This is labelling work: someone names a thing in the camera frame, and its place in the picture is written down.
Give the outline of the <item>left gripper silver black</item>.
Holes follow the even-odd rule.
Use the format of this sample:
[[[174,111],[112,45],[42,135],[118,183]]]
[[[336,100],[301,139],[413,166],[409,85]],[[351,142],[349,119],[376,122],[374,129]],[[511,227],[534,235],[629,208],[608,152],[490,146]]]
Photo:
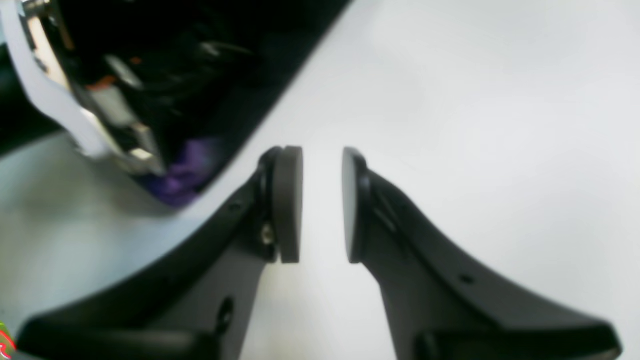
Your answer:
[[[153,130],[114,84],[82,85],[70,56],[77,49],[59,0],[3,0],[1,30],[10,64],[35,109],[65,130],[78,152],[114,160],[126,173],[164,176]]]

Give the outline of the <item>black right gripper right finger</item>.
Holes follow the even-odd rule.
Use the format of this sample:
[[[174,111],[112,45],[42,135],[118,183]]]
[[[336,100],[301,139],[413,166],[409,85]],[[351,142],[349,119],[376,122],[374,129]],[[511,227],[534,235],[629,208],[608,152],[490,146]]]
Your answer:
[[[610,322],[485,266],[351,146],[342,153],[347,257],[381,290],[399,360],[615,360]]]

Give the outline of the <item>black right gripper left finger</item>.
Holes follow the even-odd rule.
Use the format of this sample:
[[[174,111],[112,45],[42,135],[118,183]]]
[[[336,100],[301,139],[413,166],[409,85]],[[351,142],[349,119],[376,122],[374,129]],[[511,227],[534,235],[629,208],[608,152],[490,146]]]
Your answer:
[[[300,260],[303,150],[275,146],[179,246],[120,283],[38,314],[17,360],[237,360],[265,267]]]

